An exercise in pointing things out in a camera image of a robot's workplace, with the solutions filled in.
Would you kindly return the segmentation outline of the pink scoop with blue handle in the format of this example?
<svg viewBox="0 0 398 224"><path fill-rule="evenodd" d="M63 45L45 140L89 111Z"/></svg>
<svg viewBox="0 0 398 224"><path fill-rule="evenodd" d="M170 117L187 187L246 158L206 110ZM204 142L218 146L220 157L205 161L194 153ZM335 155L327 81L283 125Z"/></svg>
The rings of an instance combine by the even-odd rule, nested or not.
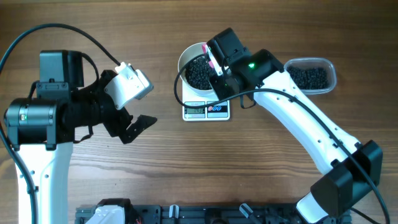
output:
<svg viewBox="0 0 398 224"><path fill-rule="evenodd" d="M205 54L205 58L208 61L209 66L211 68L214 68L215 67L214 63L213 63L214 56L213 56L209 46L207 44L203 44L201 47L202 47L203 53Z"/></svg>

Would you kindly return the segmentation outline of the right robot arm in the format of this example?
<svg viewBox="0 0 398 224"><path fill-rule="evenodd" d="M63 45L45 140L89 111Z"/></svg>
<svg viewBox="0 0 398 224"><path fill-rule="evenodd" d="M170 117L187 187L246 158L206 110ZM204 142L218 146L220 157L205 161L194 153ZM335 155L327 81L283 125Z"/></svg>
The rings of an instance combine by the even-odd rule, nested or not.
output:
<svg viewBox="0 0 398 224"><path fill-rule="evenodd" d="M386 204L377 185L382 150L374 142L361 144L339 128L294 83L268 50L252 54L228 28L202 45L216 75L210 77L219 100L246 95L271 112L305 148L322 178L296 204L307 223L338 218L370 192L379 200L385 221Z"/></svg>

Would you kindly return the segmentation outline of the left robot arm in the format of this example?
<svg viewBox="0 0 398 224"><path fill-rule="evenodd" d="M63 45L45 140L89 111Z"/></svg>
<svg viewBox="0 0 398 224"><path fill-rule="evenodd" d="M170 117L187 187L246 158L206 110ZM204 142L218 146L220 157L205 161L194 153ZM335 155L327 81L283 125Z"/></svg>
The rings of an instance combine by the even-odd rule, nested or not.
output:
<svg viewBox="0 0 398 224"><path fill-rule="evenodd" d="M20 160L19 221L68 221L68 171L75 130L102 124L111 137L133 142L155 117L127 112L126 104L145 97L153 86L130 64L96 74L85 86L87 54L72 50L40 53L40 78L28 97L15 99L5 114L7 143Z"/></svg>

